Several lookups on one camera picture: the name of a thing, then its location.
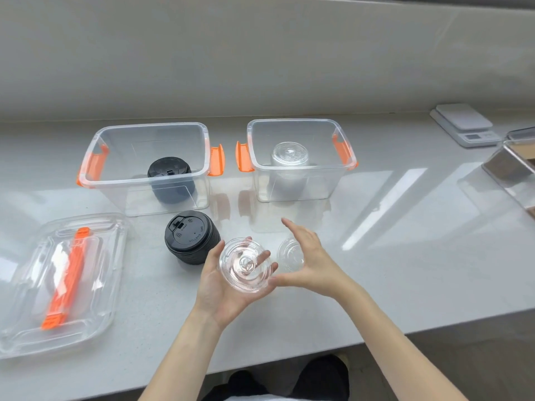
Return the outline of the person's right hand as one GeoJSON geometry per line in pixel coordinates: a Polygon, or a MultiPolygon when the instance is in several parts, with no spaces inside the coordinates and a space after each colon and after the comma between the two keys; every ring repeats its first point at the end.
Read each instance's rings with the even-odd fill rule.
{"type": "Polygon", "coordinates": [[[362,290],[362,287],[334,262],[314,231],[286,218],[282,218],[281,222],[291,231],[303,251],[307,290],[331,297],[338,302],[345,301],[353,292],[362,290]]]}

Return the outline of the person's left hand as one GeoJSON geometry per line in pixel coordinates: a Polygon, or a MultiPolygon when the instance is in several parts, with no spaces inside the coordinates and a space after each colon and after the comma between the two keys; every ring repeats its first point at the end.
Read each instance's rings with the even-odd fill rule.
{"type": "Polygon", "coordinates": [[[205,276],[205,263],[197,290],[194,311],[202,313],[218,331],[222,332],[250,304],[271,294],[275,288],[269,285],[255,294],[246,294],[232,288],[220,271],[205,276]]]}

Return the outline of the clear dome cup lids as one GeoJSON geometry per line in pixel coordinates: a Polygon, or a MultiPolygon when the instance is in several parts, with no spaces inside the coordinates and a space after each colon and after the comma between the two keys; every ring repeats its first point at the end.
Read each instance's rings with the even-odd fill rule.
{"type": "Polygon", "coordinates": [[[274,272],[264,247],[245,237],[226,243],[219,257],[218,270],[232,288],[246,294],[265,289],[274,272]]]}

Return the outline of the person's left forearm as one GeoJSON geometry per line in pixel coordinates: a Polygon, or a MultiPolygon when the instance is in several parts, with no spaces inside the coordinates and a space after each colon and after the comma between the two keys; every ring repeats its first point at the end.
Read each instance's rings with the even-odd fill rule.
{"type": "Polygon", "coordinates": [[[222,332],[195,305],[138,401],[197,401],[222,332]]]}

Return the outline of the person's right forearm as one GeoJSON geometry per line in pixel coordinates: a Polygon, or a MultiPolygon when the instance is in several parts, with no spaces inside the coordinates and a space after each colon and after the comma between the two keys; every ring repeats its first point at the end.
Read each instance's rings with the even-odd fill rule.
{"type": "Polygon", "coordinates": [[[468,401],[358,283],[345,277],[334,293],[398,401],[468,401]]]}

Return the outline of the clear flat cup lid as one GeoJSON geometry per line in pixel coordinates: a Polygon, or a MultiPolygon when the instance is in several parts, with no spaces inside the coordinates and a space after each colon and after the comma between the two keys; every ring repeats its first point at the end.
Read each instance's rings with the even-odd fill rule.
{"type": "Polygon", "coordinates": [[[299,242],[291,237],[287,238],[278,247],[278,272],[288,273],[303,269],[304,255],[299,242]]]}

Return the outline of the stack of black cup lids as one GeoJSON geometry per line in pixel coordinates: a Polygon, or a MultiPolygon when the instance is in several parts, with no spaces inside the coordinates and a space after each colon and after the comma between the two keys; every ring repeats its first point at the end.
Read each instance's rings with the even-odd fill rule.
{"type": "Polygon", "coordinates": [[[178,213],[166,225],[164,241],[168,250],[188,265],[205,263],[221,236],[211,218],[203,212],[178,213]]]}
{"type": "Polygon", "coordinates": [[[174,205],[192,199],[196,187],[192,177],[183,177],[191,174],[190,165],[178,157],[164,157],[154,161],[148,171],[147,177],[152,179],[166,176],[181,176],[173,182],[155,182],[151,185],[152,192],[157,200],[165,205],[174,205]]]}

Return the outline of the person's black trousers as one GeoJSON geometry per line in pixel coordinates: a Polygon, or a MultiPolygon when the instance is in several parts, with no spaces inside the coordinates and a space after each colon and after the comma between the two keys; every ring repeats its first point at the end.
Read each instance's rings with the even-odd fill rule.
{"type": "MultiPolygon", "coordinates": [[[[250,371],[233,373],[224,384],[213,387],[201,401],[224,401],[232,396],[271,394],[250,371]]],[[[286,397],[309,401],[349,401],[349,370],[334,354],[312,359],[301,371],[293,390],[286,397]]]]}

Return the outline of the clear storage bin orange latches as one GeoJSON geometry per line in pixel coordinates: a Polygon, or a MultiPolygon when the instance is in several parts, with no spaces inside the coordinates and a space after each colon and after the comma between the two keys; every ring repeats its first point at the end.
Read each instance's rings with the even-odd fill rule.
{"type": "Polygon", "coordinates": [[[330,119],[257,119],[248,123],[246,142],[237,142],[235,159],[240,172],[251,173],[260,202],[297,202],[330,198],[340,179],[358,166],[354,150],[342,127],[330,119]],[[309,153],[304,167],[307,183],[297,200],[272,201],[267,192],[274,170],[291,170],[271,165],[274,147],[284,141],[303,145],[309,153]]]}
{"type": "Polygon", "coordinates": [[[77,175],[77,184],[103,193],[129,217],[177,213],[209,207],[212,177],[223,175],[222,145],[212,146],[209,130],[200,122],[147,123],[105,127],[90,142],[77,175]],[[160,203],[152,192],[155,182],[181,176],[147,177],[150,165],[164,157],[178,157],[191,167],[195,182],[192,199],[174,205],[160,203]]]}

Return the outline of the person's white shirt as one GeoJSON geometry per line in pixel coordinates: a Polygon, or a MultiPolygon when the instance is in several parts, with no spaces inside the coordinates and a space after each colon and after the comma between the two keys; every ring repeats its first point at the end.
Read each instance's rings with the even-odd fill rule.
{"type": "Polygon", "coordinates": [[[267,395],[254,395],[254,396],[232,396],[224,401],[309,401],[309,400],[295,399],[295,398],[267,394],[267,395]]]}

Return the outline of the stack of clear cup lids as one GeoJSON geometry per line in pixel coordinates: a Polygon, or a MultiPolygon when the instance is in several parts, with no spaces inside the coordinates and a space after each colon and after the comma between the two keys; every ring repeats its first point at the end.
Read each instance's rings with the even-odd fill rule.
{"type": "Polygon", "coordinates": [[[300,198],[307,183],[304,167],[309,166],[308,150],[300,143],[278,143],[271,153],[273,167],[291,170],[274,170],[270,174],[267,192],[272,201],[294,201],[300,198]]]}

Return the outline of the white kitchen scale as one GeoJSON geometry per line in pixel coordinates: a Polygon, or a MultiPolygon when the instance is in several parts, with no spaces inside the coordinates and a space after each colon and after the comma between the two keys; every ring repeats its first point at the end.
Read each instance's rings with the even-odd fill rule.
{"type": "Polygon", "coordinates": [[[463,148],[492,147],[501,141],[492,122],[468,104],[437,105],[429,115],[463,148]]]}

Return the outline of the clear rectangular container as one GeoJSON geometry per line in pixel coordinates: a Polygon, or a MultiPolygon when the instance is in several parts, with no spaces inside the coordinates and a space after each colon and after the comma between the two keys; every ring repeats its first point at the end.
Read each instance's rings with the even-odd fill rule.
{"type": "Polygon", "coordinates": [[[482,168],[535,220],[535,138],[504,140],[482,168]]]}

